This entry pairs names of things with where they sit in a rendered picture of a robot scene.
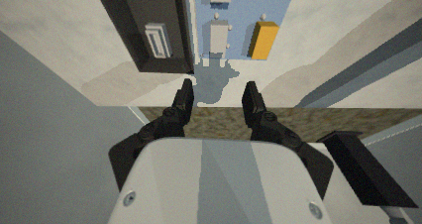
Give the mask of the yellow rectangular block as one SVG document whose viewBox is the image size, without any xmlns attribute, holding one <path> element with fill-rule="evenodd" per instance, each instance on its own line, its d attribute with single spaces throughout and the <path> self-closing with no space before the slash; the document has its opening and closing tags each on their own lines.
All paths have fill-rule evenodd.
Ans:
<svg viewBox="0 0 422 224">
<path fill-rule="evenodd" d="M 251 59 L 267 59 L 278 29 L 275 22 L 257 21 L 249 49 Z"/>
</svg>

